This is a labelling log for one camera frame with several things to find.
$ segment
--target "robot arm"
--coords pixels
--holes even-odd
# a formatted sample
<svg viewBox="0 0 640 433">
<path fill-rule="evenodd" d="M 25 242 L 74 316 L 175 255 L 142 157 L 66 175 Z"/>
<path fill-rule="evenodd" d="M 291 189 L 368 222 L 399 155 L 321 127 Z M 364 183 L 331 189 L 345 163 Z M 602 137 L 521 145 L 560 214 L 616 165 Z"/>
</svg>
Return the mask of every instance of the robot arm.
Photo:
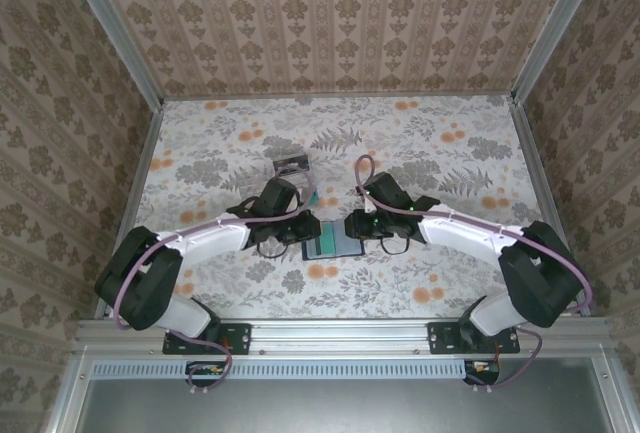
<svg viewBox="0 0 640 433">
<path fill-rule="evenodd" d="M 114 307 L 125 278 L 138 259 L 153 245 L 175 236 L 135 273 L 123 293 L 118 313 L 135 330 L 157 326 L 191 338 L 211 330 L 210 336 L 215 339 L 219 318 L 197 300 L 173 293 L 180 272 L 213 256 L 256 246 L 271 236 L 285 246 L 319 236 L 320 222 L 308 210 L 286 220 L 271 221 L 285 215 L 295 199 L 298 192 L 294 185 L 272 178 L 259 197 L 229 208 L 203 228 L 157 234 L 143 226 L 134 228 L 98 278 L 95 291 Z"/>
<path fill-rule="evenodd" d="M 577 266 L 546 223 L 502 226 L 459 213 L 434 198 L 423 196 L 414 202 L 384 172 L 371 177 L 364 186 L 368 196 L 384 205 L 433 215 L 409 216 L 376 209 L 365 196 L 365 209 L 355 210 L 345 220 L 348 236 L 384 239 L 397 234 L 455 248 L 501 270 L 507 291 L 480 298 L 461 318 L 466 322 L 461 324 L 461 331 L 466 329 L 469 338 L 478 334 L 492 337 L 526 322 L 549 327 L 582 289 L 566 267 L 525 244 L 527 240 L 534 241 Z"/>
</svg>

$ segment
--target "black bracket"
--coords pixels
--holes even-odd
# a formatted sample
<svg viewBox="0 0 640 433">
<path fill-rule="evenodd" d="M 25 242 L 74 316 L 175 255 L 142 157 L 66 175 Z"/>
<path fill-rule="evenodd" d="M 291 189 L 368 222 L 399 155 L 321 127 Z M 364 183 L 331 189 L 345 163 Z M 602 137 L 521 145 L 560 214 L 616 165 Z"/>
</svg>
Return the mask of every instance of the black bracket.
<svg viewBox="0 0 640 433">
<path fill-rule="evenodd" d="M 217 334 L 213 338 L 203 338 L 224 346 L 233 355 L 248 355 L 251 347 L 251 324 L 249 323 L 220 323 Z M 203 345 L 195 345 L 181 340 L 177 336 L 167 333 L 162 344 L 165 355 L 224 355 L 220 350 Z"/>
<path fill-rule="evenodd" d="M 502 330 L 496 336 L 476 338 L 473 345 L 464 341 L 460 322 L 436 321 L 427 323 L 429 348 L 432 355 L 500 354 L 520 353 L 520 343 L 515 328 Z"/>
<path fill-rule="evenodd" d="M 227 213 L 239 218 L 272 218 L 287 212 L 291 201 L 295 198 L 300 206 L 298 189 L 282 178 L 271 178 L 259 197 L 247 198 L 239 205 L 227 208 Z M 249 239 L 245 249 L 259 245 L 272 236 L 285 246 L 300 243 L 320 236 L 320 221 L 311 211 L 277 222 L 260 222 L 247 224 Z"/>
<path fill-rule="evenodd" d="M 385 205 L 407 211 L 427 211 L 440 201 L 428 196 L 421 196 L 413 201 L 389 173 L 378 173 L 369 178 L 363 185 L 367 194 Z M 371 213 L 365 210 L 354 210 L 344 221 L 345 233 L 349 238 L 358 240 L 380 240 L 398 235 L 400 238 L 425 243 L 418 224 L 420 216 L 402 215 L 385 210 Z"/>
</svg>

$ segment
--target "metal base plate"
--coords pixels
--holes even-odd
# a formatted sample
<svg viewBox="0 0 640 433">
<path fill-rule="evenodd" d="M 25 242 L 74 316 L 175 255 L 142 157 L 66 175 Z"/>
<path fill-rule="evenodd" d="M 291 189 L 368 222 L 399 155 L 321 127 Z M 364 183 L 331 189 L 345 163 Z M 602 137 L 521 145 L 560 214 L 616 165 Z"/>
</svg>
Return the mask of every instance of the metal base plate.
<svg viewBox="0 0 640 433">
<path fill-rule="evenodd" d="M 251 346 L 251 325 L 249 323 L 222 323 L 217 342 L 225 346 L 233 355 L 248 355 Z M 222 355 L 214 348 L 187 343 L 171 333 L 164 335 L 162 353 L 165 355 Z"/>
<path fill-rule="evenodd" d="M 439 322 L 457 322 L 457 319 L 222 320 L 222 324 L 231 325 L 232 327 L 238 323 L 248 323 L 252 326 L 249 354 L 234 361 L 234 369 L 236 366 L 241 368 L 240 373 L 242 375 L 257 374 L 258 372 L 253 370 L 254 362 L 262 360 L 269 360 L 274 363 L 268 366 L 263 365 L 264 368 L 261 368 L 259 372 L 264 373 L 267 371 L 270 373 L 274 371 L 271 366 L 275 367 L 279 364 L 281 366 L 280 374 L 282 374 L 282 367 L 287 367 L 282 362 L 294 359 L 301 360 L 304 365 L 307 365 L 309 361 L 322 361 L 325 359 L 385 361 L 390 362 L 389 366 L 393 366 L 393 371 L 395 372 L 395 366 L 400 366 L 406 361 L 433 358 L 429 348 L 430 335 L 427 325 L 432 326 L 434 323 Z M 611 412 L 614 424 L 621 425 L 620 428 L 616 427 L 615 431 L 618 431 L 618 429 L 620 431 L 628 431 L 629 428 L 625 430 L 624 425 L 640 424 L 640 422 L 635 423 L 638 421 L 637 409 L 631 399 L 632 394 L 626 383 L 620 362 L 615 360 L 617 362 L 616 368 L 610 367 L 610 361 L 615 356 L 615 344 L 609 335 L 609 327 L 605 318 L 563 316 L 558 318 L 551 328 L 540 329 L 533 327 L 533 329 L 544 338 L 544 347 L 540 352 L 540 358 L 571 358 L 572 361 L 588 358 L 590 360 L 593 359 L 594 364 L 597 361 L 595 372 L 600 380 L 599 384 L 605 403 Z M 179 364 L 171 366 L 171 368 L 176 374 L 176 378 L 184 379 L 185 361 L 222 358 L 212 354 L 202 356 L 200 354 L 185 355 L 180 353 L 173 357 L 158 354 L 162 349 L 164 336 L 165 332 L 159 328 L 150 328 L 144 331 L 123 331 L 116 328 L 112 321 L 80 321 L 76 332 L 76 343 L 72 346 L 67 372 L 62 379 L 58 400 L 51 412 L 51 421 L 46 431 L 48 433 L 78 431 L 80 414 L 83 405 L 86 404 L 85 400 L 88 397 L 88 392 L 94 391 L 93 388 L 90 388 L 90 385 L 95 384 L 93 380 L 97 379 L 95 374 L 92 373 L 92 368 L 96 362 L 109 363 L 107 365 L 103 364 L 103 368 L 109 365 L 112 367 L 112 369 L 102 369 L 96 373 L 120 376 L 123 374 L 121 361 L 144 361 L 144 365 L 136 364 L 131 365 L 128 369 L 125 368 L 126 374 L 136 375 L 135 377 L 137 378 L 137 375 L 142 374 L 141 372 L 147 371 L 149 363 L 154 366 L 152 369 L 154 374 L 165 377 L 164 375 L 167 372 L 165 368 L 171 366 L 167 365 L 166 362 L 181 360 Z M 519 341 L 521 352 L 514 354 L 513 357 L 526 359 L 530 356 L 530 351 L 536 347 L 537 340 L 523 335 Z M 448 355 L 448 358 L 444 357 L 444 359 L 487 359 L 493 355 L 493 352 L 484 354 L 454 353 Z M 535 369 L 536 365 L 539 364 L 541 363 L 534 363 L 532 368 Z M 543 370 L 548 377 L 549 370 L 544 369 L 544 367 Z M 285 370 L 285 373 L 291 374 L 291 371 Z M 233 373 L 234 371 L 232 370 L 232 374 L 229 376 L 230 379 L 234 377 Z M 146 383 L 134 380 L 132 385 Z M 181 383 L 178 381 L 174 384 L 178 385 L 179 391 L 184 391 L 185 389 L 188 391 L 188 388 L 185 388 L 184 384 Z M 409 383 L 428 384 L 428 382 Z M 438 388 L 444 387 L 446 387 L 446 383 L 438 385 Z M 248 391 L 253 391 L 254 388 L 255 386 L 251 385 Z M 265 390 L 267 395 L 272 391 L 270 388 L 268 387 Z M 291 397 L 290 388 L 291 385 L 286 385 L 289 398 Z M 316 386 L 313 386 L 313 391 L 317 391 Z M 187 396 L 190 402 L 194 401 L 194 396 L 189 394 Z M 262 399 L 261 404 L 264 405 L 264 396 L 262 394 L 258 396 Z M 195 398 L 203 398 L 202 401 L 209 402 L 208 396 L 205 395 L 195 395 Z M 208 406 L 203 405 L 202 408 L 208 411 Z"/>
<path fill-rule="evenodd" d="M 500 354 L 520 353 L 520 343 L 515 328 L 503 330 L 496 336 L 486 338 L 471 349 L 462 342 L 460 337 L 460 325 L 457 321 L 440 321 L 427 324 L 429 332 L 429 348 L 432 355 L 453 355 L 465 353 L 496 353 L 496 342 L 500 348 Z"/>
</svg>

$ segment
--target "floral wallpaper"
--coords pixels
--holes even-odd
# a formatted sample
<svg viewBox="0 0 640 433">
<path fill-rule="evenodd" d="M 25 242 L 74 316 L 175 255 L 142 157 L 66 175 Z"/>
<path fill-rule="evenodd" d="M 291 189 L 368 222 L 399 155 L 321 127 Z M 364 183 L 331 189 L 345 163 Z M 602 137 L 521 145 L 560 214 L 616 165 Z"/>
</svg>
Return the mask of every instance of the floral wallpaper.
<svg viewBox="0 0 640 433">
<path fill-rule="evenodd" d="M 640 0 L 583 0 L 525 108 L 569 242 L 640 392 Z"/>
<path fill-rule="evenodd" d="M 361 207 L 353 168 L 367 152 L 414 198 L 507 224 L 540 217 L 508 97 L 423 96 L 166 102 L 137 223 L 168 231 L 215 218 L 262 191 L 272 158 L 299 151 L 321 220 Z M 404 242 L 385 246 L 398 252 Z M 224 318 L 407 318 L 460 315 L 504 288 L 492 267 L 443 246 L 365 249 L 318 261 L 303 261 L 300 245 L 274 260 L 255 248 L 223 254 L 181 271 L 176 292 Z"/>
<path fill-rule="evenodd" d="M 150 112 L 86 0 L 0 0 L 0 431 L 38 431 Z"/>
<path fill-rule="evenodd" d="M 555 0 L 113 0 L 165 97 L 508 91 Z"/>
</svg>

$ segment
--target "aluminum frame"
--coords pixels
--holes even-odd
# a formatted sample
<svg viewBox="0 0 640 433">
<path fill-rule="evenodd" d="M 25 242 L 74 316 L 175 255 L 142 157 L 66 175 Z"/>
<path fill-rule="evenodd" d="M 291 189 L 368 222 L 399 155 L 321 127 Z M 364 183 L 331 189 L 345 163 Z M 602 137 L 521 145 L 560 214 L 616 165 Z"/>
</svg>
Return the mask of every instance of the aluminum frame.
<svg viewBox="0 0 640 433">
<path fill-rule="evenodd" d="M 536 80 L 542 73 L 547 61 L 549 61 L 562 35 L 569 27 L 569 23 L 580 3 L 582 3 L 582 0 L 556 1 L 513 85 L 512 91 L 517 101 L 524 102 L 529 93 L 531 93 Z"/>
<path fill-rule="evenodd" d="M 90 381 L 186 380 L 189 360 L 94 360 Z M 194 372 L 196 380 L 211 379 Z M 409 358 L 395 360 L 272 360 L 239 357 L 233 361 L 229 380 L 462 380 L 464 360 Z"/>
<path fill-rule="evenodd" d="M 492 355 L 431 355 L 427 324 L 444 318 L 385 320 L 223 320 L 252 325 L 252 343 L 244 361 L 480 359 Z M 563 316 L 549 329 L 534 328 L 543 339 L 541 358 L 590 358 L 616 433 L 638 432 L 638 411 L 624 377 L 604 318 Z M 49 433 L 75 432 L 91 382 L 95 361 L 105 359 L 164 361 L 171 358 L 211 360 L 216 356 L 162 354 L 164 331 L 123 331 L 109 320 L 80 323 L 71 361 L 51 414 Z M 520 335 L 526 358 L 536 340 Z"/>
</svg>

